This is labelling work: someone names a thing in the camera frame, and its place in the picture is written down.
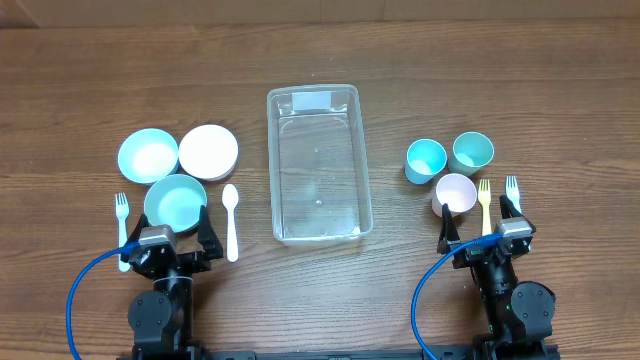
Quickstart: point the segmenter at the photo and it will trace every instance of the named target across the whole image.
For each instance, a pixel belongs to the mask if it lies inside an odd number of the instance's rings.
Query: brown tabletop
[[[550,343],[568,359],[640,351],[640,21],[470,21],[345,25],[0,31],[0,358],[70,358],[69,287],[117,244],[113,194],[132,205],[120,143],[146,127],[178,140],[220,124],[241,155],[240,260],[195,276],[195,335],[214,350],[417,349],[409,305],[439,258],[433,186],[404,177],[407,146],[462,132],[494,141],[493,218],[507,175],[537,225],[520,280],[557,295]],[[292,248],[272,234],[266,96],[346,83],[360,92],[374,230],[362,241]],[[207,184],[224,241],[223,183]],[[480,206],[460,225],[479,235]],[[183,248],[193,247],[184,243]],[[114,259],[74,304],[80,353],[124,355],[130,301],[151,288]],[[427,284],[419,324],[430,344],[487,331],[469,272]]]

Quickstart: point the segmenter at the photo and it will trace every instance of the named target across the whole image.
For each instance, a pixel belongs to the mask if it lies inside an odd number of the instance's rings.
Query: white fork
[[[124,193],[117,193],[116,199],[116,218],[118,218],[118,247],[127,243],[127,217],[129,216],[129,202]],[[118,256],[118,269],[125,272],[129,271],[131,265],[122,261]]]
[[[513,206],[522,214],[520,207],[520,190],[518,190],[518,180],[515,176],[507,176],[507,198],[511,200]]]

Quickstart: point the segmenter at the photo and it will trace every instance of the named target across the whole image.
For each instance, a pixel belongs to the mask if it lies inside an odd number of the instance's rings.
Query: blue cup
[[[407,150],[404,174],[414,184],[422,185],[433,179],[447,164],[447,151],[435,140],[420,139]]]
[[[449,159],[449,171],[471,176],[493,160],[493,143],[479,132],[466,132],[453,143],[453,156]]]

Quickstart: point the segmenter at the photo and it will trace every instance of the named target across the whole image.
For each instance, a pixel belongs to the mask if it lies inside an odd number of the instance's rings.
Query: white spoon
[[[229,221],[227,222],[227,260],[229,262],[238,260],[238,238],[236,237],[236,219],[234,216],[238,201],[240,201],[238,189],[233,184],[225,185],[222,190],[222,204],[229,215]]]

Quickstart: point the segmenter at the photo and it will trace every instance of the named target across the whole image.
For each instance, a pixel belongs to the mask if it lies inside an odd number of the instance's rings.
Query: light purple cup
[[[436,193],[431,199],[431,207],[436,215],[442,217],[442,205],[449,204],[452,216],[471,210],[478,199],[476,186],[468,177],[460,174],[447,174],[436,185]]]

